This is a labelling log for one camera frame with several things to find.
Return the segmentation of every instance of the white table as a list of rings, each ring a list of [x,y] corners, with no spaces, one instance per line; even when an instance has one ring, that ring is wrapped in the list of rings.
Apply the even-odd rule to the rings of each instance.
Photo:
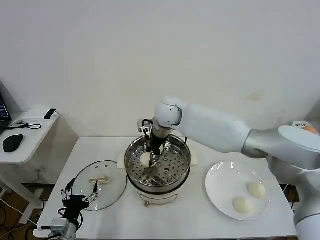
[[[12,114],[12,123],[20,120],[21,114],[22,113]],[[13,177],[6,177],[6,175],[1,173],[5,172],[11,165],[27,163],[35,154],[57,118],[58,115],[53,116],[50,120],[28,120],[26,121],[28,124],[40,124],[42,127],[40,129],[19,128],[5,130],[0,135],[0,181],[30,203],[20,219],[21,224],[28,222],[28,218],[34,209],[41,209],[43,207],[43,202],[39,199],[42,190],[38,189],[35,194],[33,194]],[[19,148],[14,152],[5,152],[2,147],[4,140],[12,135],[18,134],[24,135]]]
[[[81,137],[67,161],[38,226],[49,226],[63,207],[60,190],[87,165],[103,160],[118,160],[134,137]],[[112,206],[97,211],[82,211],[84,222],[77,239],[242,239],[295,236],[294,215],[265,159],[250,159],[239,153],[219,153],[193,141],[199,165],[191,173],[177,200],[165,205],[144,207],[128,181],[122,197]],[[264,179],[270,193],[266,213],[256,221],[239,221],[221,213],[209,200],[204,178],[208,169],[221,161],[240,161],[251,165]],[[48,230],[35,230],[46,238]]]

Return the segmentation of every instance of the black mouse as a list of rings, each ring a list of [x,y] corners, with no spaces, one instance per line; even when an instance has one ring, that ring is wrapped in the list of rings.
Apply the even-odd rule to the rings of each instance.
[[[12,136],[7,137],[3,141],[3,150],[6,153],[14,152],[15,150],[17,150],[19,148],[23,139],[24,139],[24,136],[22,134],[12,135]]]

